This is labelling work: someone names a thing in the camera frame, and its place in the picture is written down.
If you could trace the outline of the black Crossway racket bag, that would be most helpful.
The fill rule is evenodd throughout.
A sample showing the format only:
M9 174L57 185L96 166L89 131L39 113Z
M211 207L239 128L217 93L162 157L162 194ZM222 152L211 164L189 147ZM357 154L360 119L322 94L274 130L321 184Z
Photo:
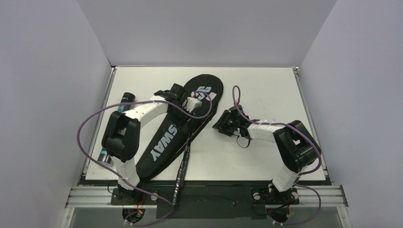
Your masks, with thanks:
M202 106L194 109L191 112L192 117L184 120L174 120L166 114L136 164L136 171L141 181L149 181L167 168L184 151L192 125L206 117L209 117L210 121L217 112L224 89L218 77L202 74L190 79L183 87L186 98L195 97L202 101Z

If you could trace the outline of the black badminton racket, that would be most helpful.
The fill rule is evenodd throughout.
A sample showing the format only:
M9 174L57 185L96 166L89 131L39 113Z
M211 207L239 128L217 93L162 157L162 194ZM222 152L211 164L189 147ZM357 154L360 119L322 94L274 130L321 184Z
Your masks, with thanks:
M179 179L177 180L177 186L175 187L178 190L183 187L184 178L186 175L187 166L188 166L189 159L190 159L191 143L192 143L193 139L195 138L194 134L197 135L198 132L200 132L205 127L206 122L208 122L208 121L209 121L209 117L202 119L200 122L193 124L191 131L189 131L188 139L186 141L186 145L184 148L182 162L181 162L181 165L178 170Z
M188 134L188 138L185 144L184 152L183 152L183 158L181 161L181 164L179 166L177 176L176 176L176 182L174 186L174 191L173 191L173 199L172 199L172 205L175 207L178 204L178 198L180 194L180 190L183 186L184 183L184 178L186 175L186 170L187 166L189 163L189 158L190 158L190 148L191 148L191 142L192 142L192 137L194 135L195 130L190 132Z

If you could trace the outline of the black shuttlecock tube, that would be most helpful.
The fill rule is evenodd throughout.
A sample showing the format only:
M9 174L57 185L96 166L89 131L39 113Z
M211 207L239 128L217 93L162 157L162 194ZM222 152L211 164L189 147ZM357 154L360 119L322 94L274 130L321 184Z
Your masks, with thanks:
M131 103L135 101L135 95L129 92L125 92L122 96L121 99L121 103ZM120 105L117 108L117 112L119 112L119 114L115 114L113 113L111 115L111 117L113 118L114 123L116 124L116 126L119 126L119 122L121 121L121 118L123 117L123 112L128 111L131 109L131 105ZM107 166L109 168L111 168L113 166L113 161L111 156L107 153L107 150L102 147L102 150L100 151L99 157L97 159L97 161L101 164L103 164L104 166Z

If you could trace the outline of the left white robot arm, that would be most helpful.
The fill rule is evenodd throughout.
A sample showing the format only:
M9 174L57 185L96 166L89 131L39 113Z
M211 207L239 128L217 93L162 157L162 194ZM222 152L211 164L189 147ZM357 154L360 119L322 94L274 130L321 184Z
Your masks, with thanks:
M157 91L150 100L139 102L137 107L110 115L101 144L114 161L118 187L124 190L123 198L129 204L138 203L142 197L142 191L137 188L141 178L134 160L140 145L141 129L160 115L166 114L171 119L163 134L151 144L151 160L157 162L163 153L177 152L187 144L191 133L183 136L180 131L200 104L200 101L186 95L183 86L174 84L170 90Z

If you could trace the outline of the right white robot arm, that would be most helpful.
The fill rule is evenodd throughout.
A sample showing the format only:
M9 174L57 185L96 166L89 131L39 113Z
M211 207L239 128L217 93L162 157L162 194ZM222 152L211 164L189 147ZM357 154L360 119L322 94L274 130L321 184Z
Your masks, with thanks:
M290 123L269 123L251 120L242 106L225 110L213 125L219 133L274 143L282 159L282 167L268 184L269 199L276 204L297 199L293 188L306 168L320 160L321 150L307 128L299 120Z

